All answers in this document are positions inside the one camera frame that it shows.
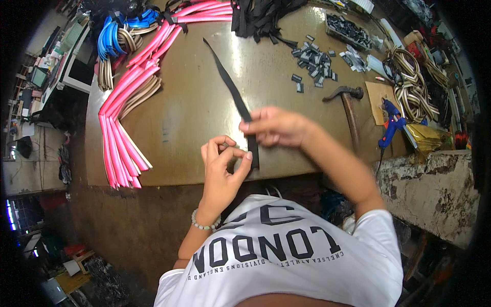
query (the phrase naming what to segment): pile of black fabric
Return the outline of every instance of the pile of black fabric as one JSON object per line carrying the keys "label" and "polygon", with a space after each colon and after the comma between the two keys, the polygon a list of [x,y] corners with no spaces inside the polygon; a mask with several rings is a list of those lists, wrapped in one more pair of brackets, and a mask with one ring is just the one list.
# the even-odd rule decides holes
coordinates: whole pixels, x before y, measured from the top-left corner
{"label": "pile of black fabric", "polygon": [[306,3],[307,0],[236,0],[232,4],[232,31],[239,37],[253,36],[256,43],[261,37],[269,37],[275,45],[280,40],[296,48],[297,42],[281,37],[278,21]]}

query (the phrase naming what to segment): black fabric strap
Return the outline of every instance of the black fabric strap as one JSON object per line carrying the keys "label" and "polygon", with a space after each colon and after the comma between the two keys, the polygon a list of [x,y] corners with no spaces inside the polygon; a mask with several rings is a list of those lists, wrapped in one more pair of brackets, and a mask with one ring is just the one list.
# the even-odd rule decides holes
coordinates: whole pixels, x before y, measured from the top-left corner
{"label": "black fabric strap", "polygon": [[[237,87],[232,81],[232,78],[230,78],[227,71],[220,63],[218,56],[215,54],[215,51],[213,51],[212,46],[210,46],[210,44],[206,41],[204,37],[203,37],[203,42],[205,42],[205,44],[212,51],[213,58],[215,59],[215,64],[217,65],[218,72],[220,73],[220,77],[222,78],[223,82],[225,82],[225,85],[227,85],[228,90],[232,94],[232,97],[234,98],[235,106],[237,107],[237,111],[239,111],[240,116],[246,123],[252,122],[249,111],[247,110],[247,107],[244,104],[244,101],[242,100],[239,90],[237,90]],[[247,148],[249,151],[252,152],[251,168],[259,168],[259,151],[257,148],[256,135],[247,136]]]}
{"label": "black fabric strap", "polygon": [[297,42],[281,38],[278,21],[286,14],[305,5],[307,0],[235,0],[232,6],[232,31],[239,37],[269,37],[273,44],[282,41],[290,48]]}
{"label": "black fabric strap", "polygon": [[186,25],[185,23],[178,23],[177,25],[183,28],[184,34],[188,34],[188,25]]}

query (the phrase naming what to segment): finger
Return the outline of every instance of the finger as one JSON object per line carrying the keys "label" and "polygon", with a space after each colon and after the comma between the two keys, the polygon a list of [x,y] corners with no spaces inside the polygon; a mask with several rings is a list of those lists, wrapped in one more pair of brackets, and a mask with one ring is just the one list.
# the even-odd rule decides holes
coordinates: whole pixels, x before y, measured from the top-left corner
{"label": "finger", "polygon": [[218,157],[217,161],[218,163],[222,165],[227,165],[227,163],[233,158],[233,157],[239,157],[242,158],[247,154],[246,151],[243,151],[242,149],[238,149],[235,147],[228,147],[226,150],[224,150],[220,156]]}
{"label": "finger", "polygon": [[278,110],[280,109],[272,106],[252,110],[250,112],[250,117],[252,118],[252,120],[269,118],[271,115],[274,115],[275,112],[278,112]]}
{"label": "finger", "polygon": [[242,158],[241,165],[232,175],[231,179],[235,182],[242,183],[247,174],[250,172],[250,166],[252,164],[252,152],[247,152],[246,155]]}
{"label": "finger", "polygon": [[244,125],[239,126],[239,129],[244,132],[244,134],[255,134],[259,132],[267,132],[270,130],[276,130],[280,127],[281,120],[278,118],[270,119],[260,119],[258,121],[253,121],[250,123],[244,123]]}
{"label": "finger", "polygon": [[208,141],[208,149],[207,149],[207,159],[210,161],[214,161],[218,158],[218,145],[228,144],[229,146],[237,145],[237,142],[232,140],[229,136],[218,136]]}
{"label": "finger", "polygon": [[266,133],[261,132],[256,135],[256,141],[258,142],[264,141],[265,138],[266,138]]}
{"label": "finger", "polygon": [[204,144],[201,146],[201,158],[203,159],[203,163],[206,164],[206,151],[208,149],[208,144]]}
{"label": "finger", "polygon": [[269,133],[266,135],[266,138],[262,141],[264,146],[272,146],[278,144],[279,134]]}

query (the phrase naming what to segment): coiled strap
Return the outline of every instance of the coiled strap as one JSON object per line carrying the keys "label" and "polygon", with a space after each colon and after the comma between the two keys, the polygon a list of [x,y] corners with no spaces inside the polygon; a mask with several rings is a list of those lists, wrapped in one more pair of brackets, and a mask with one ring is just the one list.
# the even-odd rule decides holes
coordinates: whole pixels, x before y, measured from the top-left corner
{"label": "coiled strap", "polygon": [[[252,122],[252,118],[250,117],[249,111],[247,110],[246,105],[244,104],[244,101],[242,100],[242,97],[237,90],[237,87],[235,86],[234,82],[232,81],[232,78],[228,75],[227,71],[223,67],[223,65],[220,63],[220,60],[218,59],[218,56],[215,54],[215,51],[213,51],[212,46],[206,41],[206,39],[203,37],[203,42],[210,48],[210,50],[213,53],[213,57],[215,58],[215,64],[217,65],[218,72],[220,73],[220,77],[222,78],[223,82],[225,82],[225,85],[227,85],[228,90],[232,94],[232,97],[234,98],[235,106],[237,107],[237,111],[239,111],[239,114],[241,115],[242,119],[246,122]],[[247,136],[247,148],[249,151],[252,152],[252,168],[259,168],[259,151],[257,148],[257,142],[256,142],[256,135],[249,135]]]}

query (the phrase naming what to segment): cardboard piece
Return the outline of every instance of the cardboard piece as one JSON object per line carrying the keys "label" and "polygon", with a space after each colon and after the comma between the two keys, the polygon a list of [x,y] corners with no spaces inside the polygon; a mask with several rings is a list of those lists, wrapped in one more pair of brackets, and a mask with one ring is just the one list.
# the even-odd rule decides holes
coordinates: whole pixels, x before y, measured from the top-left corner
{"label": "cardboard piece", "polygon": [[401,107],[397,103],[394,96],[394,89],[390,85],[368,81],[365,81],[365,85],[367,87],[368,97],[370,98],[370,106],[372,108],[372,115],[375,118],[376,125],[382,126],[385,123],[383,119],[383,112],[380,108],[382,98],[389,100],[399,111],[401,111]]}

